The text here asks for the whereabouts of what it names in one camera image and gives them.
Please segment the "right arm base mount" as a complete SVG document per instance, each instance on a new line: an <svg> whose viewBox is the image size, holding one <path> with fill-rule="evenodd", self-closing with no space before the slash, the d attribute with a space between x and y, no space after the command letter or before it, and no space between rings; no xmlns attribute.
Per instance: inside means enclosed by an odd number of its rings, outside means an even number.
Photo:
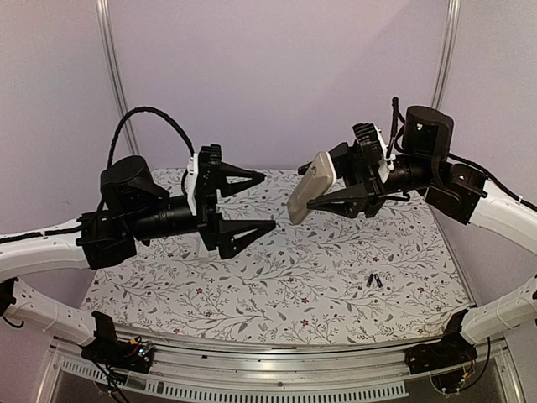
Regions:
<svg viewBox="0 0 537 403"><path fill-rule="evenodd" d="M459 368L451 373L431 377L434 388L442 394L461 392L475 366L477 350L461 335L461 323L467 313L468 309L465 309L454 314L439 341L416 344L404 352L404 362L411 374L429 373L451 366L469 364L469 369Z"/></svg>

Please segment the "right aluminium corner post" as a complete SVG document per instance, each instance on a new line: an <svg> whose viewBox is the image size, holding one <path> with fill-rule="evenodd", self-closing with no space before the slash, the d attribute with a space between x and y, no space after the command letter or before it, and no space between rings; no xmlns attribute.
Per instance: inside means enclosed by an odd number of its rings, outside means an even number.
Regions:
<svg viewBox="0 0 537 403"><path fill-rule="evenodd" d="M441 57L430 103L434 109L439 109L441 107L446 92L451 62L456 46L460 12L461 0L449 0L447 4L445 30L441 45Z"/></svg>

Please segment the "left aluminium corner post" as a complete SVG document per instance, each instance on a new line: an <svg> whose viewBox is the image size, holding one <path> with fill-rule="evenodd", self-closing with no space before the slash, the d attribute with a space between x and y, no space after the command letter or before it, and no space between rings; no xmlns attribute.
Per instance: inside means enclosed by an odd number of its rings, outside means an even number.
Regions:
<svg viewBox="0 0 537 403"><path fill-rule="evenodd" d="M117 107L117 113L121 118L128 111L128 103L123 88L119 61L117 57L109 2L107 0L96 0L95 4L104 59L108 70L113 98Z"/></svg>

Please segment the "floral patterned table mat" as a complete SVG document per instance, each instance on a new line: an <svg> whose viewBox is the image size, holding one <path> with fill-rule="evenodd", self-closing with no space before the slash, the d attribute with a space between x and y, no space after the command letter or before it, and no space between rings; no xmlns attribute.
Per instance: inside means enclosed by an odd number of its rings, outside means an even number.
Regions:
<svg viewBox="0 0 537 403"><path fill-rule="evenodd" d="M267 344L383 343L440 335L469 296L430 208L418 195L372 218L312 212L289 221L292 170L219 202L227 219L276 228L237 257L196 257L199 236L139 246L98 270L82 306L157 332ZM368 276L377 274L366 287Z"/></svg>

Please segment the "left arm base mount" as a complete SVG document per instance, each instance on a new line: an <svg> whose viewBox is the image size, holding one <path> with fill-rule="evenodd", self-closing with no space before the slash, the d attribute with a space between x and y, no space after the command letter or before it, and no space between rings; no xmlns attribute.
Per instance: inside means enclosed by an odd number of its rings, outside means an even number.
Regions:
<svg viewBox="0 0 537 403"><path fill-rule="evenodd" d="M154 359L154 344L140 336L129 341L119 340L108 315L94 311L91 316L96 322L94 339L81 347L81 357L113 369L148 374Z"/></svg>

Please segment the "small white remote control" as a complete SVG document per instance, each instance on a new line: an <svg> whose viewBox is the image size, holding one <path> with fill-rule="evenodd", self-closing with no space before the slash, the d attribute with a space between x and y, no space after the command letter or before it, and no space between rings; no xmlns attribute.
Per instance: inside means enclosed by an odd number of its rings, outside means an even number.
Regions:
<svg viewBox="0 0 537 403"><path fill-rule="evenodd" d="M320 151L311 161L287 201L289 220L301 224L310 214L309 201L326 194L336 183L336 170L327 151Z"/></svg>

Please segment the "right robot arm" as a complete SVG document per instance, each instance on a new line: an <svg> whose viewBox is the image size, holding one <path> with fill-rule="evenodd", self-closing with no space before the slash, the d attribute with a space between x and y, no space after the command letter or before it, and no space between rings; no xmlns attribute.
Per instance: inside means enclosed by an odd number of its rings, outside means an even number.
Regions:
<svg viewBox="0 0 537 403"><path fill-rule="evenodd" d="M375 125L359 123L353 144L326 153L329 182L343 179L344 188L329 192L318 182L321 169L309 163L299 169L302 180L296 189L303 199L289 206L299 212L373 217L386 201L405 202L409 192L417 191L445 216L534 253L535 205L515 196L479 164L451 154L453 128L453 119L434 108L411 106L402 114L394 106L387 143Z"/></svg>

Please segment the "aluminium front frame rail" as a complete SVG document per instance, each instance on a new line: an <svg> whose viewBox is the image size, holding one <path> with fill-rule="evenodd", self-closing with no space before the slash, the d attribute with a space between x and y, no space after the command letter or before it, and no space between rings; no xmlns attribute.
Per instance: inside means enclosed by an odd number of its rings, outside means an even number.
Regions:
<svg viewBox="0 0 537 403"><path fill-rule="evenodd" d="M46 354L39 402L526 402L506 340L481 344L466 388L438 391L455 367L412 374L412 341L348 345L254 344L177 336L121 326L122 339L152 341L147 374L121 373L111 394L79 348L55 338Z"/></svg>

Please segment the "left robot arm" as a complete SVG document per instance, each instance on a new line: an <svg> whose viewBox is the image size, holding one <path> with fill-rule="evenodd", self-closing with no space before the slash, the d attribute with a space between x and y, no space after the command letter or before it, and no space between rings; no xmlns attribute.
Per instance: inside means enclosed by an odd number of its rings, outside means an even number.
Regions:
<svg viewBox="0 0 537 403"><path fill-rule="evenodd" d="M113 320L81 311L26 285L24 275L52 270L99 270L137 253L138 243L197 233L221 259L237 256L275 228L273 220L226 220L217 211L220 196L233 196L261 184L265 174L222 162L219 145L190 157L186 193L171 196L154 181L140 155L125 157L101 173L105 208L53 228L1 240L1 314L41 326L44 331L87 348L106 364L125 355Z"/></svg>

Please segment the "aluminium corner post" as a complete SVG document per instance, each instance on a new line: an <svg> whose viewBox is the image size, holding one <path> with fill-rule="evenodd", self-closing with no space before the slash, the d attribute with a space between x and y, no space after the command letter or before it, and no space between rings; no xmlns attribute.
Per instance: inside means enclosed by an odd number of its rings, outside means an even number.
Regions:
<svg viewBox="0 0 537 403"><path fill-rule="evenodd" d="M449 0L447 4L445 30L441 45L441 57L430 103L434 109L439 109L441 107L446 92L451 62L456 46L460 12L461 0Z"/></svg>
<svg viewBox="0 0 537 403"><path fill-rule="evenodd" d="M108 70L113 98L117 107L117 113L121 118L128 111L128 103L123 88L119 61L117 57L109 2L107 0L96 0L95 4L104 59Z"/></svg>

